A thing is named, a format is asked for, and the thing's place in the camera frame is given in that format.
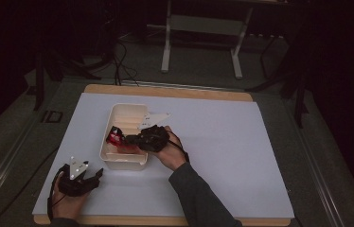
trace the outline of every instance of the gray sleeve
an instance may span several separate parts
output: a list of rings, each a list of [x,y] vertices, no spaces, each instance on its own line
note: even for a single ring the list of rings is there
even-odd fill
[[[191,227],[242,226],[213,193],[209,184],[190,163],[177,168],[168,179],[180,199],[186,221]]]
[[[80,227],[80,225],[70,218],[53,218],[50,227]]]

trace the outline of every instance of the dark floor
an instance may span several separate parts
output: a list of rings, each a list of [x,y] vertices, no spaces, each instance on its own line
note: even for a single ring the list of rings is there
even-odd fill
[[[179,41],[171,48],[169,72],[162,74],[163,46],[159,40],[162,31],[157,35],[144,44],[132,42],[134,37],[122,39],[127,49],[123,64],[128,66],[120,70],[125,79],[123,84],[244,92],[266,80],[259,63],[266,39],[245,39],[239,54],[244,79],[236,80],[228,48],[188,48]],[[124,48],[119,45],[117,50],[121,58]],[[268,73],[275,70],[286,50],[283,40],[271,47],[264,59]],[[68,73],[62,82],[47,81],[41,110],[33,112],[34,96],[23,94],[0,116],[0,169],[7,170],[0,172],[0,226],[37,226],[31,212],[54,155],[46,161],[44,158],[61,143],[84,87],[95,82],[114,83],[115,66],[98,69],[94,74],[103,79],[88,80]],[[304,128],[300,130],[292,117],[293,100],[282,99],[278,94],[280,87],[281,84],[276,84],[252,95],[264,118],[294,213],[303,226],[354,226],[354,180],[313,102],[312,93],[306,93],[308,112],[303,114]],[[63,112],[62,121],[40,122],[46,110]],[[300,225],[294,219],[290,226]]]

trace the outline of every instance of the hand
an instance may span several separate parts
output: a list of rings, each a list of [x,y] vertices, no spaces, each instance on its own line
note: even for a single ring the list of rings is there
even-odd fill
[[[82,206],[86,202],[86,198],[89,195],[85,193],[80,197],[69,197],[59,191],[59,181],[63,172],[59,174],[59,177],[56,180],[56,184],[54,186],[54,194],[53,194],[53,218],[71,218],[77,220],[80,216],[80,210]]]
[[[169,131],[171,142],[174,142],[178,146],[181,146],[180,140],[177,136],[172,133],[172,130],[169,126],[165,126],[165,130]],[[160,150],[159,152],[151,152],[154,156],[156,156],[163,165],[168,167],[171,170],[176,170],[182,164],[186,163],[186,157],[182,153],[181,150],[173,146],[171,143],[167,143],[166,146]]]

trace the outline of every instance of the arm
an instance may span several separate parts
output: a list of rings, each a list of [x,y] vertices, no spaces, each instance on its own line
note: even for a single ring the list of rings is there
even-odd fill
[[[189,163],[168,179],[177,192],[189,226],[242,226]]]
[[[166,126],[165,129],[170,131],[170,140],[181,146],[171,128]],[[178,148],[167,144],[154,155],[174,171],[168,180],[178,194],[189,226],[242,226],[224,207],[209,184],[186,162],[185,155]]]

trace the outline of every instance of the wooden table edge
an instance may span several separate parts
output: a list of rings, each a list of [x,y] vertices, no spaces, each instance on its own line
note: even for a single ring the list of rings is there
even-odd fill
[[[198,98],[229,101],[253,101],[247,93],[208,91],[183,88],[131,87],[103,84],[89,84],[84,93],[113,94],[126,96],[164,96],[180,98]],[[244,226],[288,226],[290,218],[237,218]],[[47,215],[34,215],[37,224],[49,224]],[[187,226],[184,217],[125,217],[125,216],[81,216],[80,224],[90,225],[174,225]]]
[[[248,93],[210,91],[186,88],[114,86],[103,84],[89,84],[85,87],[84,93],[113,94],[126,96],[164,96],[229,101],[253,101],[251,95]]]
[[[290,218],[236,218],[243,226],[288,226]],[[50,224],[47,215],[34,215],[37,224]],[[139,217],[139,216],[81,216],[79,224],[88,225],[149,225],[149,226],[187,226],[184,217]]]

